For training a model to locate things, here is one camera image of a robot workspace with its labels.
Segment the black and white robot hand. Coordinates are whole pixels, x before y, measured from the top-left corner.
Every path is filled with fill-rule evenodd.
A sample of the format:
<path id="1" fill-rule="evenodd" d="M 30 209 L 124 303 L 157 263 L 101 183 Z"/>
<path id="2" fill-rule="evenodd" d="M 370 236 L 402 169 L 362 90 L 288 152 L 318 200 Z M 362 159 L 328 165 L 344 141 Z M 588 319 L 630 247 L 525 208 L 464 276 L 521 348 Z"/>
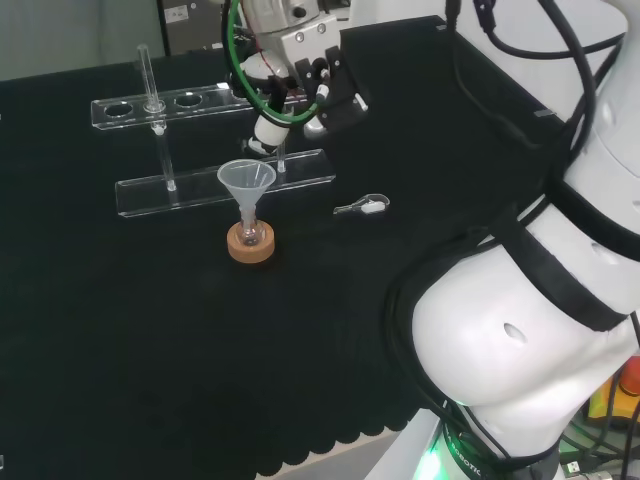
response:
<path id="1" fill-rule="evenodd" d="M 246 143 L 248 151 L 258 157 L 275 153 L 292 130 L 300 128 L 307 139 L 317 140 L 358 123 L 368 110 L 340 48 L 327 49 L 324 58 L 312 63 L 299 61 L 295 69 L 310 105 L 302 120 L 294 120 L 294 114 L 285 113 L 284 107 L 289 86 L 295 82 L 274 74 L 267 77 L 263 86 L 269 102 L 256 104 L 259 117 Z"/>

